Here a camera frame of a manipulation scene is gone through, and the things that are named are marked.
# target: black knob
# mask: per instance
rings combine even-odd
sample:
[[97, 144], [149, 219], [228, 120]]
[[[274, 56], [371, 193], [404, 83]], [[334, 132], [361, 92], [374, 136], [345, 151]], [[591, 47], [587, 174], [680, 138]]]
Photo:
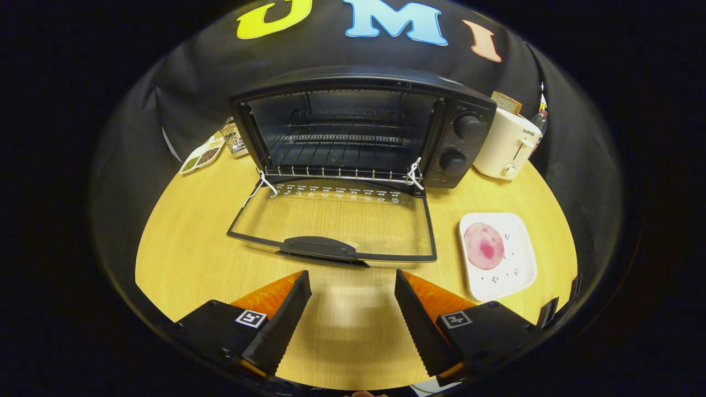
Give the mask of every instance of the black knob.
[[468, 169], [468, 166], [466, 166], [466, 156], [458, 150], [453, 149], [450, 149], [441, 156], [439, 165], [449, 177], [454, 178], [463, 176]]
[[485, 139], [488, 129], [478, 117], [470, 114], [457, 117], [453, 122], [453, 131], [464, 141], [473, 141], [475, 138]]

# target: table surface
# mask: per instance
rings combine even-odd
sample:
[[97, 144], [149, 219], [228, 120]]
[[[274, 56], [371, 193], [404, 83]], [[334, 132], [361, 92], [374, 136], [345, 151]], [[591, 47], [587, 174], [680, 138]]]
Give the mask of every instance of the table surface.
[[275, 249], [228, 237], [258, 175], [249, 155], [226, 148], [203, 169], [177, 174], [152, 210], [138, 249], [135, 279], [172, 321], [204, 302], [233, 302], [263, 285], [309, 270], [312, 296], [277, 376], [331, 389], [384, 389], [429, 380], [394, 297], [401, 268], [472, 300], [458, 234], [467, 213], [515, 213], [537, 260], [537, 279], [498, 301], [536, 323], [554, 297], [568, 300], [577, 274], [568, 223], [551, 190], [529, 163], [514, 181], [469, 170], [455, 189], [426, 190], [438, 260], [371, 262], [352, 269], [274, 255]]

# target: square plate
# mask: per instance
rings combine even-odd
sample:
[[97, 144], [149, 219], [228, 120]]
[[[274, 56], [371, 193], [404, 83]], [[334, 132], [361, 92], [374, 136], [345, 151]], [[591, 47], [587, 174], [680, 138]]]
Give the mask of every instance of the square plate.
[[[500, 264], [484, 270], [468, 259], [464, 234], [475, 223], [495, 229], [503, 240], [505, 252]], [[514, 294], [532, 285], [537, 278], [537, 261], [525, 223], [514, 213], [469, 213], [459, 224], [468, 290], [477, 300], [488, 302]]]

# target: yellow letter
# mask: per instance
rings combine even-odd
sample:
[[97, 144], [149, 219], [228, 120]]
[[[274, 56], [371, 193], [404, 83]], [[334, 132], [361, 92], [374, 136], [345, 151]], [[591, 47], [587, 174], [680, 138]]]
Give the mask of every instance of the yellow letter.
[[241, 39], [254, 39], [269, 35], [270, 33], [279, 32], [287, 29], [289, 26], [300, 22], [309, 15], [311, 11], [311, 0], [285, 0], [292, 2], [292, 10], [288, 16], [274, 22], [265, 22], [265, 13], [270, 7], [275, 4], [267, 4], [260, 8], [256, 8], [249, 13], [245, 13], [238, 21], [238, 30], [236, 35]]

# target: blue letter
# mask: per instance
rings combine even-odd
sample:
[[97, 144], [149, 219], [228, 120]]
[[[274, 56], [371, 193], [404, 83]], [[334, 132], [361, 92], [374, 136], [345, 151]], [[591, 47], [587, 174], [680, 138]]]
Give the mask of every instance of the blue letter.
[[397, 37], [412, 23], [412, 30], [407, 37], [419, 42], [436, 45], [447, 45], [448, 41], [441, 36], [437, 15], [441, 11], [434, 7], [419, 3], [408, 3], [399, 11], [395, 11], [382, 0], [343, 0], [353, 6], [353, 27], [346, 30], [350, 37], [375, 37], [380, 30], [373, 28], [373, 18], [392, 37]]

